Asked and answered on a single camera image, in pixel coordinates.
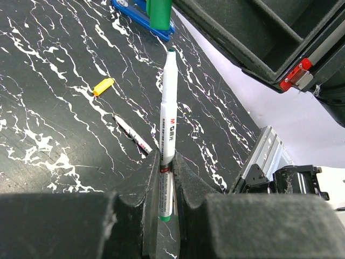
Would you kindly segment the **white pen green tip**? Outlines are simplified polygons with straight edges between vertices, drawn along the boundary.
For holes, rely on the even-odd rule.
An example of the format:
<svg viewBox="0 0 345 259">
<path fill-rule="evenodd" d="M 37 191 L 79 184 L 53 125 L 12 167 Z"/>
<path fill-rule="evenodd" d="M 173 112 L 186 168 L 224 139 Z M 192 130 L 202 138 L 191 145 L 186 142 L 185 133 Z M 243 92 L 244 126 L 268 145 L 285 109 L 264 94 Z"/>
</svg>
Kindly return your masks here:
<svg viewBox="0 0 345 259">
<path fill-rule="evenodd" d="M 170 220 L 173 210 L 172 160 L 175 156 L 176 146 L 177 81 L 176 52 L 169 49 L 163 68 L 160 106 L 160 195 L 158 214 L 163 222 Z"/>
</svg>

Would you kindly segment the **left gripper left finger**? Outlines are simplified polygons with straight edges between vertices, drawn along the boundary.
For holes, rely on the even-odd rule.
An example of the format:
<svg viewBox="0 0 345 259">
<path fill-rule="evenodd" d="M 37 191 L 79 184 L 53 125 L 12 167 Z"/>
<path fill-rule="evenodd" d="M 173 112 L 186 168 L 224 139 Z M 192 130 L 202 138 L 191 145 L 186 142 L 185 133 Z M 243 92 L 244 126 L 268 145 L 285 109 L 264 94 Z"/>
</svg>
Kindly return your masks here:
<svg viewBox="0 0 345 259">
<path fill-rule="evenodd" d="M 112 192 L 1 195 L 1 258 L 155 258 L 160 153 Z"/>
</svg>

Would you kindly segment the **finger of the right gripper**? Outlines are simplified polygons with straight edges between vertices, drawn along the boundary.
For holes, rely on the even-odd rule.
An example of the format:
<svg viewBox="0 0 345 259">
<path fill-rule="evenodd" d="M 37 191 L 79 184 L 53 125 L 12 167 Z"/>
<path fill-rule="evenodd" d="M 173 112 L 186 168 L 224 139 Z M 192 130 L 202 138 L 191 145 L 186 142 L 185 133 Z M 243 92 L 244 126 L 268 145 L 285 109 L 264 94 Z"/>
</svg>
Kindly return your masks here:
<svg viewBox="0 0 345 259">
<path fill-rule="evenodd" d="M 174 1 L 245 74 L 278 93 L 344 81 L 344 1 Z"/>
</svg>

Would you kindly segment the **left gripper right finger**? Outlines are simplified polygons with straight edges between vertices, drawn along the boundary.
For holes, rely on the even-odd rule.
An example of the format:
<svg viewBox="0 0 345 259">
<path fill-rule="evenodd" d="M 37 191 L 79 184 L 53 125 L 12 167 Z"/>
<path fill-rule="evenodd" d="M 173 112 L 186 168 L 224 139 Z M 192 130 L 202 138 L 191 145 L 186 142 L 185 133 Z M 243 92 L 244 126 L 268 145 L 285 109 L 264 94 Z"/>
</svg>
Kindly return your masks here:
<svg viewBox="0 0 345 259">
<path fill-rule="evenodd" d="M 176 154 L 179 258 L 344 258 L 344 226 L 310 194 L 229 194 Z"/>
</svg>

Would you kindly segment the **green pen cap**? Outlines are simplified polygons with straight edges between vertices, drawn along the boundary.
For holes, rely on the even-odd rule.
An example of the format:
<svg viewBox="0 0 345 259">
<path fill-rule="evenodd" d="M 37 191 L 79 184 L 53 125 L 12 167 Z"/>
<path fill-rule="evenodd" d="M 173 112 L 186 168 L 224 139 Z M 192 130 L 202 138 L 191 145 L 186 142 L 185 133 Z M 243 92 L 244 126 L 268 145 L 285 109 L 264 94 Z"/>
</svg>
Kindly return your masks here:
<svg viewBox="0 0 345 259">
<path fill-rule="evenodd" d="M 150 27 L 157 30 L 169 30 L 172 0 L 147 0 L 146 13 Z"/>
</svg>

